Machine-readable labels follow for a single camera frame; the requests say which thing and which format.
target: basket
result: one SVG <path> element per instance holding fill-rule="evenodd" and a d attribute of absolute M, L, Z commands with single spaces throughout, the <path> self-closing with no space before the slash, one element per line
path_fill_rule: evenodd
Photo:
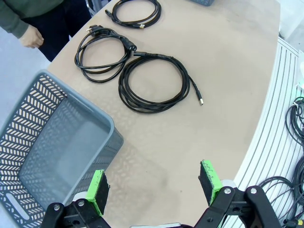
<path fill-rule="evenodd" d="M 47 71 L 37 74 L 0 137 L 0 201 L 19 227 L 87 191 L 123 144 L 112 118 Z"/>
<path fill-rule="evenodd" d="M 191 0 L 191 1 L 204 5 L 204 6 L 211 6 L 212 3 L 214 2 L 214 0 Z"/>

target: green sleeve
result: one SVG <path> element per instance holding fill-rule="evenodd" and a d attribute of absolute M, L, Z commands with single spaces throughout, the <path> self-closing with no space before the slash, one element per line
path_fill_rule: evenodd
<path fill-rule="evenodd" d="M 20 38 L 28 29 L 28 26 L 3 0 L 0 0 L 0 27 Z"/>

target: dark pants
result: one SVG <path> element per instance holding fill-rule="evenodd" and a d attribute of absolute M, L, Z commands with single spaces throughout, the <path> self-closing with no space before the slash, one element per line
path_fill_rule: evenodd
<path fill-rule="evenodd" d="M 44 38 L 39 50 L 53 61 L 69 41 L 69 35 L 73 37 L 90 19 L 85 0 L 64 0 L 46 14 L 22 20 L 39 30 Z"/>

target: green sweater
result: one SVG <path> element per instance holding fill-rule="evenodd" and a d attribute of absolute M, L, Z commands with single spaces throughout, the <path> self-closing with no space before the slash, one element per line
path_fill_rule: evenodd
<path fill-rule="evenodd" d="M 29 26 L 22 18 L 40 16 L 62 2 L 63 0 L 0 0 L 0 27 L 20 38 Z"/>

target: human hand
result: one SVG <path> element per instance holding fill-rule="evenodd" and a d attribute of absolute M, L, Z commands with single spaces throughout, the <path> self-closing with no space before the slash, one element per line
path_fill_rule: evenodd
<path fill-rule="evenodd" d="M 22 37 L 19 38 L 21 44 L 25 47 L 38 48 L 43 44 L 43 37 L 37 28 L 28 25 Z"/>

